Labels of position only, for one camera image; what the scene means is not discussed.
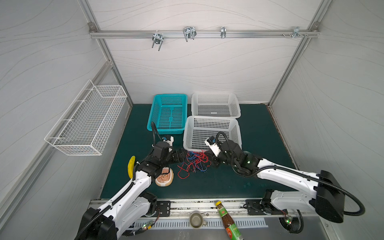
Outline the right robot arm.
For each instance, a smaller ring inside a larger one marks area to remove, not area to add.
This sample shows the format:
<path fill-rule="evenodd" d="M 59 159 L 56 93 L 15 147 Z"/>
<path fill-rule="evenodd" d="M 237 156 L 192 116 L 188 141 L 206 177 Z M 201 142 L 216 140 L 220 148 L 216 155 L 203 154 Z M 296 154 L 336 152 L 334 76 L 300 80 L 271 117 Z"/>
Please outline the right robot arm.
<path fill-rule="evenodd" d="M 342 223 L 345 216 L 358 217 L 366 212 L 363 203 L 343 189 L 330 172 L 316 174 L 287 168 L 243 151 L 231 140 L 220 142 L 211 137 L 205 144 L 214 162 L 231 166 L 237 175 L 269 180 L 294 189 L 292 193 L 270 191 L 262 204 L 264 209 L 314 211 L 333 223 Z"/>

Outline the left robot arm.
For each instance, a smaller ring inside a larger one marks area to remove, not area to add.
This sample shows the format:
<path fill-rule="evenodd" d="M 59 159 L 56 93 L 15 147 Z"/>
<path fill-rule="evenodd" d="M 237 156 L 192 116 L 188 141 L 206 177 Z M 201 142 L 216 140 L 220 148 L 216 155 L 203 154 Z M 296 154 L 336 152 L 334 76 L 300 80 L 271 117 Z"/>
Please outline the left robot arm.
<path fill-rule="evenodd" d="M 152 214 L 157 197 L 146 189 L 163 168 L 181 163 L 187 151 L 174 150 L 168 142 L 153 145 L 150 153 L 134 165 L 133 177 L 117 194 L 98 209 L 89 208 L 83 215 L 76 240 L 117 240 L 140 217 Z"/>

